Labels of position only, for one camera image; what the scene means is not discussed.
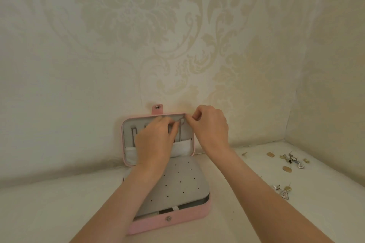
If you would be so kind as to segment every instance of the forearm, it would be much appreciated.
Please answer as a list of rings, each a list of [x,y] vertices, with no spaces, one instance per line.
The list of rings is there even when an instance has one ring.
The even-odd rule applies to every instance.
[[[262,243],[332,242],[276,194],[232,149],[209,153],[216,154],[211,155],[212,161],[230,184]]]
[[[134,167],[130,175],[70,243],[122,242],[127,229],[158,175]]]

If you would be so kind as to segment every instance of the person's left arm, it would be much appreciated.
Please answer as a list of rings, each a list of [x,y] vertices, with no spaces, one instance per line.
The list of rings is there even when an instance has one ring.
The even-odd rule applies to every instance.
[[[158,116],[136,136],[137,165],[70,243],[123,241],[139,207],[166,168],[178,130],[178,122]]]

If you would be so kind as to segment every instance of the person's right arm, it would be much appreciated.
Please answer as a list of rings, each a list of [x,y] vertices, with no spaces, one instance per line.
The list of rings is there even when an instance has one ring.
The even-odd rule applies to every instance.
[[[229,147],[228,125],[221,110],[200,105],[192,116],[185,118],[208,157],[230,184],[262,243],[333,243]]]

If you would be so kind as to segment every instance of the finger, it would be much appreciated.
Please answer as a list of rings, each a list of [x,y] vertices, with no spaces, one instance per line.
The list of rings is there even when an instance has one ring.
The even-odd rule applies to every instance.
[[[190,114],[185,114],[185,119],[190,125],[190,127],[194,129],[197,121]]]
[[[174,124],[175,120],[173,120],[171,117],[169,116],[165,116],[164,118],[161,119],[160,121],[163,125],[168,125],[168,124]]]
[[[161,119],[162,119],[162,116],[158,116],[153,121],[151,121],[150,124],[160,122]]]
[[[179,131],[179,127],[180,127],[180,123],[178,121],[176,121],[174,123],[174,125],[172,125],[172,129],[170,132],[170,140],[172,143],[174,142],[177,132]]]
[[[208,107],[209,107],[209,106],[206,106],[206,105],[199,105],[199,106],[196,108],[195,112],[193,113],[192,117],[193,117],[195,120],[198,120],[198,119],[201,117],[201,115],[202,115],[203,111],[205,111]]]

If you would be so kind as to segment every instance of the person's left hand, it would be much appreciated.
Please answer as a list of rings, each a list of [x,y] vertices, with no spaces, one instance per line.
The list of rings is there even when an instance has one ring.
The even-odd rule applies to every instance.
[[[169,124],[173,124],[170,133],[168,132]],[[178,121],[167,116],[156,117],[135,138],[138,154],[137,166],[160,178],[169,162],[172,145],[178,131]]]

